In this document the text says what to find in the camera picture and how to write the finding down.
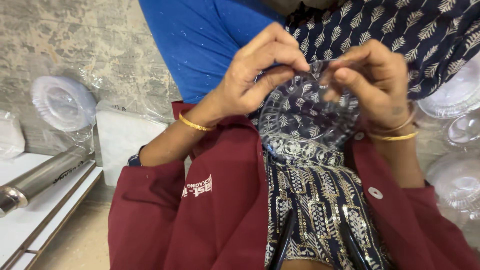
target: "fingernail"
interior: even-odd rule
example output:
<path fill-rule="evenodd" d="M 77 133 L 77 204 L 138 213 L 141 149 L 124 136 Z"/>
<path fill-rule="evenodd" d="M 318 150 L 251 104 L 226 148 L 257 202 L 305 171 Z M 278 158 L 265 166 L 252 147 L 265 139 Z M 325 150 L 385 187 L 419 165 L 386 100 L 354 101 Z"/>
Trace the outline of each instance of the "fingernail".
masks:
<path fill-rule="evenodd" d="M 344 68 L 341 68 L 335 72 L 335 78 L 338 80 L 345 80 L 348 74 Z"/>

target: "wrist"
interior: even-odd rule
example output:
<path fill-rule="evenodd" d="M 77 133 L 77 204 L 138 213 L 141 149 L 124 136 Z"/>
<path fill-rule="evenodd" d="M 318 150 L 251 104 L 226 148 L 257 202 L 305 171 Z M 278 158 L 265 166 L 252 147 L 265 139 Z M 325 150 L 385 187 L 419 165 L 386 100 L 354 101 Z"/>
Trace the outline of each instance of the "wrist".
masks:
<path fill-rule="evenodd" d="M 188 121 L 204 126 L 213 127 L 223 119 L 215 97 L 208 94 L 193 109 L 183 115 Z"/>

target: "stainless steel roller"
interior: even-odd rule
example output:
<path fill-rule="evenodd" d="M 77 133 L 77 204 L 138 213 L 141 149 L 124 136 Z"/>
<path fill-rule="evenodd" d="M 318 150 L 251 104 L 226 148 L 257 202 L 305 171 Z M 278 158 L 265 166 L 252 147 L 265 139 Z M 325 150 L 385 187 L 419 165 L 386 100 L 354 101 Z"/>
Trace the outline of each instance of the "stainless steel roller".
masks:
<path fill-rule="evenodd" d="M 46 189 L 92 160 L 88 147 L 72 146 L 28 172 L 0 186 L 0 218 L 26 207 Z"/>

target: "clear plastic container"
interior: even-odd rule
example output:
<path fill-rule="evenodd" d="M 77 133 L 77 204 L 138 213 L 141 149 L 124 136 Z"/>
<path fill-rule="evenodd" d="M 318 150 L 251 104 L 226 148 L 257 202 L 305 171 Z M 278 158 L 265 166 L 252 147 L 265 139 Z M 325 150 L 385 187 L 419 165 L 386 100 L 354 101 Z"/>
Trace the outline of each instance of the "clear plastic container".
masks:
<path fill-rule="evenodd" d="M 455 118 L 480 108 L 480 53 L 435 93 L 418 101 L 435 118 Z"/>
<path fill-rule="evenodd" d="M 480 219 L 480 151 L 447 154 L 430 167 L 427 181 L 435 186 L 440 205 Z"/>
<path fill-rule="evenodd" d="M 308 160 L 338 150 L 354 133 L 360 114 L 357 98 L 342 89 L 338 103 L 323 100 L 328 86 L 320 85 L 319 80 L 330 63 L 318 61 L 310 65 L 309 72 L 296 72 L 268 97 L 258 127 L 264 147 L 274 157 Z M 366 75 L 355 63 L 345 62 L 343 66 Z"/>
<path fill-rule="evenodd" d="M 480 111 L 449 121 L 444 127 L 444 138 L 456 147 L 480 147 Z"/>

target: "plastic bag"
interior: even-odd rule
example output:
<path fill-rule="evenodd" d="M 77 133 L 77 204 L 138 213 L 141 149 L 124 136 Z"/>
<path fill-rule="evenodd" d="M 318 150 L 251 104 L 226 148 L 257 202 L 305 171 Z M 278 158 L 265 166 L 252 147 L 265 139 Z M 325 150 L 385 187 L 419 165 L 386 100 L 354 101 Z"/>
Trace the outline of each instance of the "plastic bag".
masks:
<path fill-rule="evenodd" d="M 44 146 L 63 152 L 77 145 L 94 152 L 96 100 L 85 86 L 91 78 L 74 63 L 54 64 L 43 57 L 29 63 L 32 103 L 37 116 L 52 127 L 42 128 Z"/>
<path fill-rule="evenodd" d="M 136 113 L 128 104 L 102 100 L 96 107 L 96 121 L 102 153 L 105 183 L 116 186 L 122 168 L 128 158 L 138 152 L 160 133 L 168 124 L 161 116 L 142 104 L 145 113 Z"/>
<path fill-rule="evenodd" d="M 11 112 L 0 110 L 0 160 L 13 158 L 24 150 L 20 122 Z"/>

